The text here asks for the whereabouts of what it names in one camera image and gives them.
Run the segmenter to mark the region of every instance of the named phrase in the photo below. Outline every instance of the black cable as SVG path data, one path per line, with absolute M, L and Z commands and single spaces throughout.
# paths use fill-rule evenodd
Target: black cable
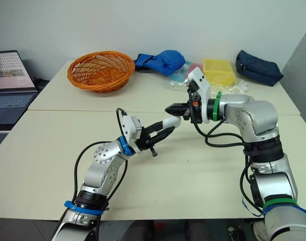
M 124 167 L 124 171 L 123 171 L 123 174 L 120 178 L 120 180 L 118 181 L 118 184 L 115 186 L 114 190 L 111 192 L 111 194 L 108 196 L 108 198 L 106 199 L 106 201 L 103 203 L 103 206 L 102 206 L 102 210 L 105 209 L 105 207 L 107 206 L 109 200 L 112 198 L 112 196 L 114 195 L 114 193 L 117 191 L 118 187 L 121 185 L 124 177 L 125 177 L 125 174 L 126 174 L 126 171 L 127 171 L 127 165 L 128 165 L 128 160 L 125 161 L 125 167 Z
M 249 197 L 245 194 L 244 190 L 243 190 L 243 178 L 248 170 L 248 168 L 250 167 L 251 165 L 251 161 L 248 161 L 247 165 L 244 167 L 242 173 L 241 173 L 241 176 L 240 176 L 240 190 L 241 190 L 241 193 L 243 195 L 243 197 L 248 201 L 248 203 L 250 203 L 251 206 L 253 206 L 258 212 L 262 213 L 262 210 L 256 206 L 250 199 Z
M 78 183 L 77 183 L 77 169 L 78 169 L 78 164 L 79 164 L 79 161 L 81 160 L 81 157 L 83 156 L 83 154 L 92 146 L 95 146 L 97 144 L 103 144 L 103 143 L 108 143 L 108 142 L 94 142 L 92 144 L 89 144 L 87 147 L 85 147 L 82 152 L 79 154 L 76 162 L 75 162 L 75 166 L 74 166 L 74 195 L 73 195 L 73 198 L 72 198 L 72 203 L 75 202 L 75 199 L 76 199 L 76 196 L 77 196 L 77 188 L 78 188 Z M 53 236 L 55 235 L 57 229 L 59 228 L 60 224 L 62 223 L 67 211 L 68 211 L 69 208 L 66 208 L 66 210 L 64 211 L 64 213 L 62 214 L 61 218 L 59 219 L 58 223 L 57 223 L 57 226 L 55 228 L 55 231 L 53 233 Z
M 119 118 L 119 111 L 122 113 L 122 115 L 126 114 L 126 112 L 123 109 L 121 109 L 121 108 L 117 108 L 116 109 L 116 117 L 117 117 L 117 121 L 118 121 L 119 130 L 121 131 L 121 134 L 123 136 L 124 133 L 123 133 L 121 121 L 120 121 L 120 118 Z
M 247 155 L 245 155 L 245 166 L 247 166 L 248 165 L 248 156 Z M 249 177 L 248 177 L 248 169 L 247 169 L 247 171 L 245 172 L 245 179 L 247 179 L 247 181 L 248 181 L 248 183 L 250 183 L 250 179 L 249 179 Z
M 53 236 L 55 235 L 57 229 L 58 229 L 59 226 L 61 225 L 61 223 L 62 223 L 62 221 L 63 221 L 63 219 L 64 219 L 64 217 L 65 217 L 65 215 L 66 215 L 66 213 L 67 213 L 68 210 L 69 210 L 69 208 L 66 208 L 66 209 L 65 209 L 65 211 L 63 212 L 61 218 L 60 218 L 59 221 L 57 222 L 56 228 L 55 228 L 55 230 L 54 230 L 54 232 L 53 232 L 53 235 L 52 235 L 51 239 L 53 238 Z
M 210 143 L 208 141 L 208 139 L 212 136 L 211 133 L 213 131 L 215 131 L 220 125 L 222 125 L 222 123 L 224 122 L 224 119 L 220 120 L 219 123 L 217 123 L 207 134 L 206 134 L 206 137 L 205 137 L 205 143 L 210 146 L 210 147 L 219 147 L 219 148 L 224 148 L 224 147 L 236 147 L 236 146 L 248 146 L 249 144 L 248 143 L 245 143 L 245 142 L 236 142 L 236 143 L 229 143 L 229 144 L 213 144 L 213 143 Z
M 108 205 L 109 200 L 112 198 L 114 193 L 117 191 L 118 187 L 121 185 L 121 183 L 122 183 L 122 181 L 123 181 L 123 179 L 125 177 L 126 171 L 127 171 L 127 164 L 128 164 L 128 160 L 125 161 L 124 171 L 123 171 L 123 174 L 122 174 L 118 184 L 115 186 L 114 190 L 111 192 L 111 194 L 108 196 L 106 201 L 103 203 L 103 206 L 102 206 L 102 210 L 103 211 L 105 210 L 106 206 Z M 96 241 L 98 241 L 98 239 L 99 239 L 99 226 L 100 226 L 100 222 L 101 222 L 101 215 L 98 215 L 97 223 L 96 223 L 96 229 L 95 229 L 95 240 Z
M 201 131 L 201 129 L 199 128 L 198 124 L 197 124 L 197 120 L 196 120 L 196 113 L 193 107 L 193 102 L 192 102 L 192 91 L 188 90 L 188 94 L 189 94 L 189 106 L 190 106 L 190 115 L 191 115 L 191 120 L 193 122 L 193 125 L 195 127 L 195 129 L 197 130 L 197 132 L 205 137 L 205 143 L 208 146 L 211 147 L 234 147 L 234 146 L 246 146 L 247 144 L 245 142 L 243 142 L 243 138 L 235 133 L 220 133 L 220 134 L 211 134 L 216 128 L 218 128 L 223 122 L 224 119 L 222 119 L 218 124 L 216 124 L 207 134 L 203 133 L 203 131 Z M 230 144 L 213 144 L 208 142 L 208 138 L 213 138 L 213 137 L 221 137 L 221 136 L 234 136 L 239 138 L 242 142 L 240 143 L 230 143 Z
M 79 161 L 81 160 L 81 157 L 82 155 L 92 146 L 95 146 L 97 144 L 103 144 L 103 143 L 108 143 L 108 142 L 94 142 L 92 144 L 89 144 L 87 147 L 85 147 L 82 152 L 79 154 L 76 162 L 75 162 L 75 167 L 74 167 L 74 195 L 73 195 L 73 198 L 72 198 L 72 203 L 75 202 L 75 199 L 76 199 L 76 196 L 77 196 L 77 169 L 78 169 L 78 164 L 79 164 Z
M 102 215 L 98 215 L 97 217 L 97 223 L 96 223 L 96 229 L 95 229 L 95 240 L 98 241 L 99 240 L 99 226 L 101 223 L 101 217 Z

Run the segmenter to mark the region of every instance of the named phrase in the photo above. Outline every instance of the orange wicker basket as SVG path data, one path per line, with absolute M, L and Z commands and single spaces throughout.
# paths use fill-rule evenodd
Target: orange wicker basket
M 126 85 L 134 70 L 134 62 L 126 54 L 103 51 L 76 59 L 69 66 L 67 77 L 81 89 L 111 92 Z

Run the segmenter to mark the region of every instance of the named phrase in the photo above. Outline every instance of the dark blue bag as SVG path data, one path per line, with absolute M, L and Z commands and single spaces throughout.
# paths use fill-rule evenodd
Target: dark blue bag
M 283 78 L 276 63 L 259 59 L 243 50 L 238 54 L 235 66 L 239 74 L 270 86 Z
M 180 69 L 184 65 L 185 59 L 176 50 L 165 50 L 155 56 L 139 54 L 134 62 L 136 69 L 150 68 L 168 76 Z

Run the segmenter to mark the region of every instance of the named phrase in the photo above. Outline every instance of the laptop screen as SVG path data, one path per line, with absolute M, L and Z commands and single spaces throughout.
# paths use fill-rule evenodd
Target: laptop screen
M 0 91 L 35 90 L 17 51 L 0 52 Z

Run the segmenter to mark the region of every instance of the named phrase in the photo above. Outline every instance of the white wall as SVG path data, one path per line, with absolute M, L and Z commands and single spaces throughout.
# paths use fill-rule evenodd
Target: white wall
M 306 0 L 0 0 L 0 50 L 45 79 L 101 50 L 235 61 L 244 49 L 282 69 L 305 32 Z
M 306 122 L 306 34 L 284 67 L 281 84 Z

